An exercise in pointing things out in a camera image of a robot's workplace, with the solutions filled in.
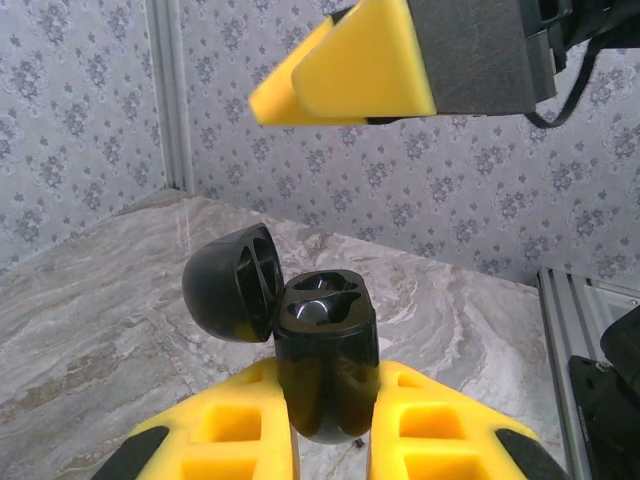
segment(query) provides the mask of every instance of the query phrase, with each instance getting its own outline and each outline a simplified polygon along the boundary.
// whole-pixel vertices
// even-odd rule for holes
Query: marble surface
[[[360,273],[381,357],[525,423],[564,464],[535,289],[174,191],[0,277],[0,478],[88,478],[139,422],[273,346],[208,337],[181,273],[209,241],[267,223],[285,274]],[[301,478],[364,478],[366,449],[300,442]]]

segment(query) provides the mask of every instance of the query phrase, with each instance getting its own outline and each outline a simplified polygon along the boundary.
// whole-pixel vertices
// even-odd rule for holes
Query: floral wallpaper
[[[256,125],[248,93],[348,4],[179,0],[198,193],[520,282],[549,266],[640,286],[640,51],[603,54],[555,130],[520,117]]]
[[[0,273],[162,188],[144,0],[0,0]]]

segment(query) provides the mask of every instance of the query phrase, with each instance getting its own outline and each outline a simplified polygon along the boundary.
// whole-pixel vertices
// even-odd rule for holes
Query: open case lid
[[[189,313],[207,333],[232,342],[265,342],[284,280],[263,223],[233,232],[195,252],[182,275]]]

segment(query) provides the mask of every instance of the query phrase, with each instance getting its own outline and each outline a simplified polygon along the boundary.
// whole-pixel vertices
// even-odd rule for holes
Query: yellow gripper jaw
[[[249,98],[263,125],[388,123],[436,114],[405,0],[326,18]]]
[[[524,425],[400,363],[380,363],[369,480],[568,480]],[[141,423],[95,480],[293,480],[275,358]]]

